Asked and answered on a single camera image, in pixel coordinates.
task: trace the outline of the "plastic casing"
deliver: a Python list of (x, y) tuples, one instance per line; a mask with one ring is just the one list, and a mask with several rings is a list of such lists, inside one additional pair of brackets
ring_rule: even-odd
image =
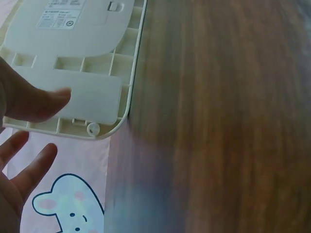
[[(19, 0), (0, 28), (0, 56), (23, 78), (48, 91), (72, 89), (69, 104), (50, 120), (4, 117), (5, 127), (96, 140), (127, 118), (147, 0), (79, 1), (69, 11), (78, 12), (71, 28), (39, 27), (45, 11), (58, 11), (48, 8), (53, 0)], [(100, 131), (91, 134), (90, 124)]]

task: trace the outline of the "finger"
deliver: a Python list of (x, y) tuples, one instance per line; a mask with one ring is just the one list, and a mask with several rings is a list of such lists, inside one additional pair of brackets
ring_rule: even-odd
[(6, 99), (5, 115), (18, 120), (41, 122), (59, 112), (70, 100), (71, 90), (46, 92), (30, 85), (6, 62), (0, 60)]
[(0, 146), (0, 169), (2, 170), (10, 159), (26, 144), (28, 132), (17, 132)]
[(32, 163), (15, 176), (11, 182), (18, 189), (24, 203), (52, 166), (57, 147), (48, 144)]

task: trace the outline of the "product label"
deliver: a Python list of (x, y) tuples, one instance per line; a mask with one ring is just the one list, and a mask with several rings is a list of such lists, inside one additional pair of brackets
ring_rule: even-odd
[(37, 24), (41, 29), (73, 29), (79, 10), (45, 10)]
[(86, 0), (50, 0), (46, 9), (81, 10)]

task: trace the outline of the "pink fabric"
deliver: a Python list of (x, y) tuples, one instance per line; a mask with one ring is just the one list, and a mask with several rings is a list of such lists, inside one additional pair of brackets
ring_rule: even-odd
[[(15, 3), (16, 0), (0, 0), (0, 26), (10, 13), (10, 10), (13, 8)], [(15, 130), (6, 129), (0, 135), (0, 143), (4, 142), (14, 132)], [(83, 179), (92, 189), (94, 196), (98, 198), (102, 208), (104, 208), (107, 162), (110, 143), (109, 138), (96, 142), (89, 142), (39, 133), (31, 133), (29, 142), (9, 162), (3, 171), (4, 174), (6, 174), (8, 178), (16, 176), (35, 158), (42, 148), (50, 142), (57, 145), (58, 156), (48, 174), (43, 178), (42, 182), (33, 191), (26, 202), (21, 221), (21, 233), (55, 233), (60, 231), (56, 217), (44, 216), (37, 213), (32, 206), (32, 201), (36, 195), (51, 191), (52, 185), (55, 183), (57, 178), (64, 174), (74, 174)], [(67, 192), (70, 192), (72, 188), (72, 191), (75, 192), (74, 196), (76, 200), (89, 201), (88, 206), (78, 206), (82, 210), (85, 209), (85, 211), (89, 211), (88, 207), (94, 204), (94, 202), (92, 202), (92, 197), (90, 195), (85, 197), (83, 192), (75, 191), (75, 186), (72, 183), (69, 183), (68, 187), (69, 191)], [(58, 195), (58, 201), (66, 200), (67, 198), (65, 191), (64, 193), (60, 193)], [(46, 210), (51, 210), (56, 207), (56, 202), (54, 200), (47, 199), (38, 203), (38, 208), (41, 207)], [(96, 220), (102, 223), (104, 221), (101, 218)], [(97, 233), (103, 232), (103, 230), (98, 231), (94, 230), (94, 228), (90, 228), (85, 232)]]

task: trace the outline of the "rabbit ear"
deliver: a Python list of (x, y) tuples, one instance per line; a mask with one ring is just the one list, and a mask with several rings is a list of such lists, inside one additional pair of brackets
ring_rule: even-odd
[(41, 215), (51, 216), (56, 214), (57, 202), (52, 193), (41, 193), (34, 197), (33, 208)]

